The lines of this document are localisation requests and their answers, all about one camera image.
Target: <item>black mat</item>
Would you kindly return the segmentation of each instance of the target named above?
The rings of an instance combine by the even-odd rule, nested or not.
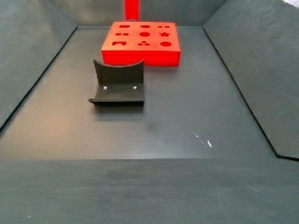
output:
[[[2,222],[297,224],[298,173],[278,159],[2,162]]]

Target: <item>shape-shaped hole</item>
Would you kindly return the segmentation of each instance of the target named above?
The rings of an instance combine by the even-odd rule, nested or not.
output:
[[[129,25],[129,24],[122,24],[122,25],[119,26],[119,28],[130,28],[130,25]]]
[[[113,46],[115,46],[115,45],[126,46],[127,42],[126,41],[114,41]]]
[[[146,41],[142,41],[142,43],[139,43],[141,46],[150,46],[150,44]]]
[[[149,37],[149,36],[151,35],[151,33],[147,32],[147,31],[143,31],[143,32],[139,33],[139,35],[141,35],[142,37]]]
[[[165,41],[165,42],[162,42],[162,43],[161,43],[161,45],[162,45],[162,46],[171,46],[171,45],[173,45],[173,43],[171,43],[171,42],[169,42],[169,41]]]

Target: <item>scratch mark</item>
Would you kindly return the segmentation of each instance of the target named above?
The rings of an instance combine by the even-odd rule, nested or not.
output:
[[[211,145],[211,141],[209,140],[209,145],[210,145],[210,147],[213,148],[213,145]]]

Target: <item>star-shaped hole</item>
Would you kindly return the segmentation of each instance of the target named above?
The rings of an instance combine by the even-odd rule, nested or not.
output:
[[[161,35],[162,35],[162,37],[170,37],[170,35],[171,35],[171,33],[169,33],[169,32],[162,32],[162,33],[159,33]]]

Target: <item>gray floor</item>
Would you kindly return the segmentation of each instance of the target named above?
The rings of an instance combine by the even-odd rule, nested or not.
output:
[[[88,103],[107,31],[78,29],[2,132],[2,223],[298,224],[298,163],[275,158],[203,30],[179,28],[181,67],[146,69],[145,109]]]
[[[199,27],[179,27],[181,66],[146,68],[145,107],[88,102],[107,32],[76,30],[0,134],[0,158],[274,158]]]

